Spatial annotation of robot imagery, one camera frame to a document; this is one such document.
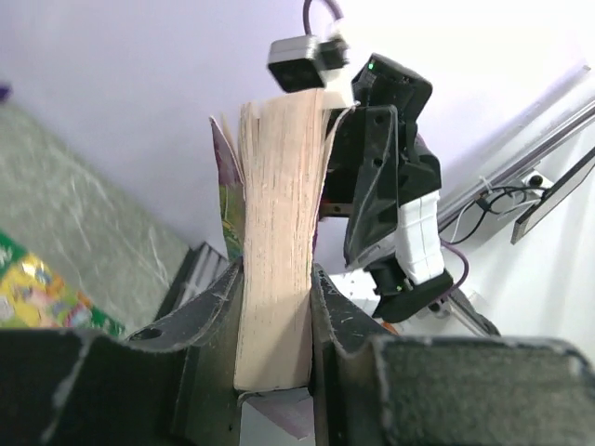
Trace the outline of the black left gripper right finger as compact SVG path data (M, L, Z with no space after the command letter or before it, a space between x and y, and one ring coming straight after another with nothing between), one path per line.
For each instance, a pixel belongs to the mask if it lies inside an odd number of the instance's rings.
M390 333L320 267L311 274L320 445L590 445L594 371L533 337Z

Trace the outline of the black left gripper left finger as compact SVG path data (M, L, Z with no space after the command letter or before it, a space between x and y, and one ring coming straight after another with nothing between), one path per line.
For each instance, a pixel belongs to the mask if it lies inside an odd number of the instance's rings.
M118 340L90 329L1 333L5 445L235 445L244 269Z

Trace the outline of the purple 117-storey treehouse book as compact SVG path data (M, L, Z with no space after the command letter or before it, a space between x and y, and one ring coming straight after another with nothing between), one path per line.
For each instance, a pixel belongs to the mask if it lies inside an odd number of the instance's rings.
M236 137L210 122L227 257L244 266L233 383L297 439L313 432L315 231L337 128L352 110L314 88L246 103Z

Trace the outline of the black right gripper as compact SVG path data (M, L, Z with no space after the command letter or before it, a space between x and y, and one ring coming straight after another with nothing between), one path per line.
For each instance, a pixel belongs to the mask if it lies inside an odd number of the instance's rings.
M397 227L403 203L442 186L440 163L418 134L417 119L432 84L378 53L351 82L356 109L338 125L320 215L348 217L344 257L365 264Z

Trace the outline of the green 104-storey treehouse book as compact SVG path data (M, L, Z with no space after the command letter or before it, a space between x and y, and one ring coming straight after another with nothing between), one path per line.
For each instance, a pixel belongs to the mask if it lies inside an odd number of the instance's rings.
M1 235L1 327L91 328L119 337L125 327L37 255Z

